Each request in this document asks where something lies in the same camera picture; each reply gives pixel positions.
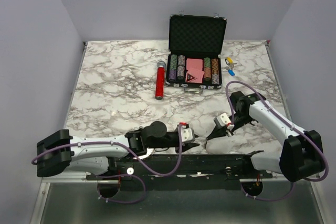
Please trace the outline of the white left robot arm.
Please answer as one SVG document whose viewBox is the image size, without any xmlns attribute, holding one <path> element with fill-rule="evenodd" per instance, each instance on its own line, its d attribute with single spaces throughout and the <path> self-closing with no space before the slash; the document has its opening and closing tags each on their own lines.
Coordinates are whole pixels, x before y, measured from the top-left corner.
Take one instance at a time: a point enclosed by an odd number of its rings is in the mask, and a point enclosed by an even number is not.
<svg viewBox="0 0 336 224">
<path fill-rule="evenodd" d="M 169 132 L 161 121 L 112 137 L 77 137 L 62 129 L 37 143 L 37 155 L 31 163 L 36 165 L 38 177 L 71 170 L 112 179 L 117 170 L 109 162 L 111 158 L 135 158 L 143 163 L 156 149 L 174 148 L 181 160 L 183 152 L 198 146 L 197 137 L 187 123 L 180 123 Z"/>
</svg>

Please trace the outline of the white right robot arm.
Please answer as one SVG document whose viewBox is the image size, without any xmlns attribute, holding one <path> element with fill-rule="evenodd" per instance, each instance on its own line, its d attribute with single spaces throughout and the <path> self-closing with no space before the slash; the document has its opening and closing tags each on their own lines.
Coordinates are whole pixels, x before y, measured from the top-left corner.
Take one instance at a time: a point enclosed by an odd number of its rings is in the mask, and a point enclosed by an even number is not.
<svg viewBox="0 0 336 224">
<path fill-rule="evenodd" d="M 315 130 L 307 131 L 289 121 L 274 110 L 259 93 L 245 95 L 240 91 L 230 95 L 229 100 L 235 112 L 228 116 L 222 113 L 214 119 L 215 127 L 206 138 L 232 136 L 234 131 L 251 124 L 260 123 L 281 144 L 281 153 L 256 151 L 248 155 L 248 161 L 241 165 L 242 173 L 249 178 L 261 170 L 284 175 L 288 181 L 297 182 L 325 170 L 322 158 L 321 136 Z"/>
</svg>

